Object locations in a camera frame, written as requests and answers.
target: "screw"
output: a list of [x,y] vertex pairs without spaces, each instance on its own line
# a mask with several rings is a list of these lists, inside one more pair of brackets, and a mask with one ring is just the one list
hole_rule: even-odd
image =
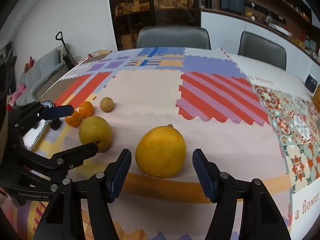
[[96,174],[96,178],[97,179],[101,179],[101,178],[103,178],[104,177],[104,173],[102,172],[102,171],[100,171],[100,172],[98,172],[97,174]]
[[64,163],[64,160],[62,158],[57,159],[57,164],[63,164],[63,163]]
[[257,185],[261,185],[262,181],[260,179],[254,179],[253,182]]
[[71,181],[71,179],[65,178],[65,179],[62,181],[62,184],[67,185],[67,184],[70,183],[70,181]]
[[227,179],[227,178],[229,178],[229,174],[226,173],[226,172],[221,172],[220,173],[220,177],[223,178],[223,179]]
[[58,185],[57,185],[57,184],[52,184],[52,185],[50,186],[50,189],[51,189],[52,192],[56,192],[57,188],[58,188]]

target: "gray sofa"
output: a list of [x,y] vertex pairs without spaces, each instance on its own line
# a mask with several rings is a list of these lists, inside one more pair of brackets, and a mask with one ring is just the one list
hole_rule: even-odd
[[39,100],[59,78],[68,72],[63,62],[63,56],[66,54],[66,50],[61,45],[37,60],[27,73],[22,73],[19,84],[25,83],[27,90],[17,98],[17,106]]

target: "blue gripper pad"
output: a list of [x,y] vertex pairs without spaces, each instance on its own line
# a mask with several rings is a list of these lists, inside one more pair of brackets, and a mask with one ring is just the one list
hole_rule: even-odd
[[213,202],[217,192],[215,191],[214,182],[211,180],[209,173],[204,166],[204,162],[208,163],[207,158],[204,156],[201,149],[196,149],[192,155],[193,167],[196,170],[204,195]]
[[106,186],[111,202],[120,195],[124,180],[131,166],[131,159],[131,152],[128,149],[123,149],[117,161],[113,163],[113,171],[111,173],[108,172]]
[[73,106],[55,106],[55,107],[46,107],[41,113],[41,118],[43,120],[51,120],[55,118],[61,118],[65,116],[70,116],[73,114]]

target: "yellow-green fruit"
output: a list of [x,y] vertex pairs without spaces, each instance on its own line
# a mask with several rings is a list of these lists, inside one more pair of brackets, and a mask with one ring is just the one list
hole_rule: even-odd
[[100,116],[89,116],[79,127],[79,138],[82,144],[94,142],[99,152],[108,149],[112,142],[112,130],[106,120]]
[[111,98],[103,98],[100,101],[100,109],[104,112],[110,112],[113,109],[114,103]]
[[136,148],[136,162],[149,176],[160,179],[174,176],[186,158],[186,143],[172,125],[147,132]]

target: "vacuum handle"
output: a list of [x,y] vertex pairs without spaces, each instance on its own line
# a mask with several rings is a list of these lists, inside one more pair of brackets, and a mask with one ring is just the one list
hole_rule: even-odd
[[68,49],[67,49],[67,46],[66,46],[66,44],[64,43],[64,40],[63,40],[62,32],[58,32],[58,33],[57,33],[57,35],[56,35],[56,40],[57,40],[57,41],[62,41],[62,44],[63,44],[64,48],[65,48],[66,51],[67,51],[67,54],[69,54],[69,51],[68,51]]

